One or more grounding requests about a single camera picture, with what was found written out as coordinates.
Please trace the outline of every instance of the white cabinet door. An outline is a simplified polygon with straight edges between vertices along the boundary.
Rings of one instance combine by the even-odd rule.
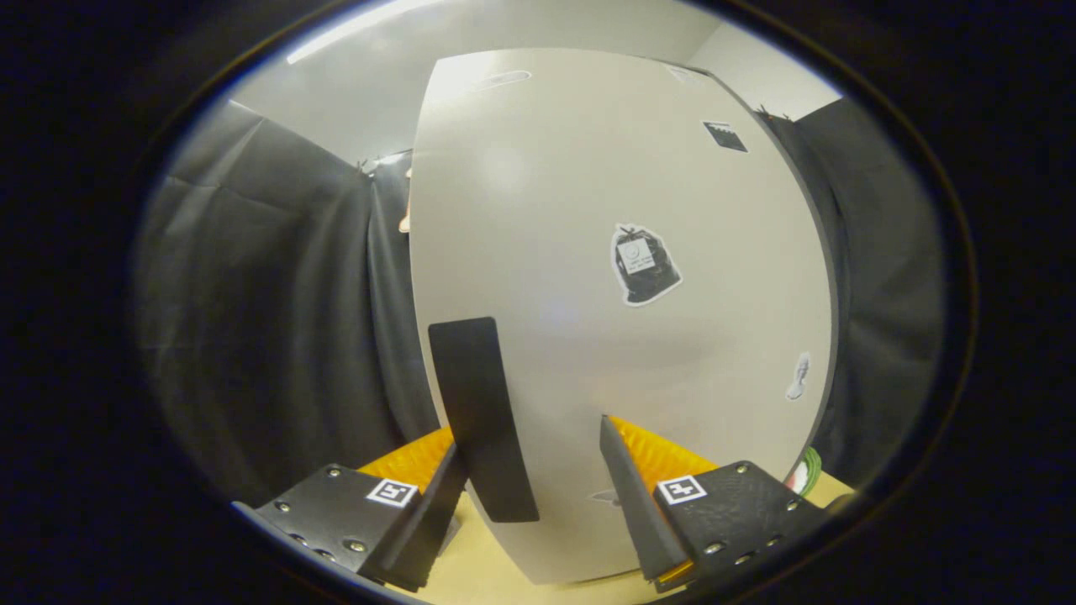
[[[796,173],[722,85],[590,51],[441,59],[412,170],[434,400],[443,423],[428,326],[493,316],[540,520],[490,529],[532,581],[638,566],[621,510],[591,497],[612,489],[601,414],[788,476],[829,385],[832,271]],[[660,296],[625,298],[669,265],[678,280],[641,282]]]

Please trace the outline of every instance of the green object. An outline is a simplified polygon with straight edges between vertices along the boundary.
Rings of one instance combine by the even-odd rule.
[[[807,484],[799,495],[806,496],[815,488],[819,475],[822,474],[822,456],[818,455],[815,448],[808,446],[807,453],[804,454],[804,463],[807,465]]]

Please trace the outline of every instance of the white wall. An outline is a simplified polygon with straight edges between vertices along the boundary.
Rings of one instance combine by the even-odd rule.
[[[731,23],[722,23],[688,65],[717,75],[751,109],[798,119],[841,94],[797,60]]]
[[[289,48],[232,99],[357,163],[412,146],[439,58],[561,46],[686,62],[719,23],[676,0],[442,0],[295,65]]]

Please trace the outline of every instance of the ceiling light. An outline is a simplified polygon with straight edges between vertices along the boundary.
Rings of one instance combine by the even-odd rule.
[[[310,42],[303,44],[298,51],[287,56],[287,65],[295,65],[297,61],[313,55],[317,51],[321,51],[329,44],[342,40],[356,31],[378,25],[387,18],[404,14],[413,9],[419,9],[439,1],[440,0],[396,0],[395,2],[382,4],[372,11],[367,11],[353,19],[349,19],[339,26],[334,27],[317,38],[314,38]]]

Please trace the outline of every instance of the orange foam pad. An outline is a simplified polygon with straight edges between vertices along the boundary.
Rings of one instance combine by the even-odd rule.
[[[609,420],[624,440],[648,494],[654,493],[659,481],[699,475],[718,468],[717,464],[661,435],[612,416]]]
[[[426,493],[437,467],[441,465],[445,452],[453,442],[451,427],[438,428],[374,460],[358,472],[419,486],[419,492]]]

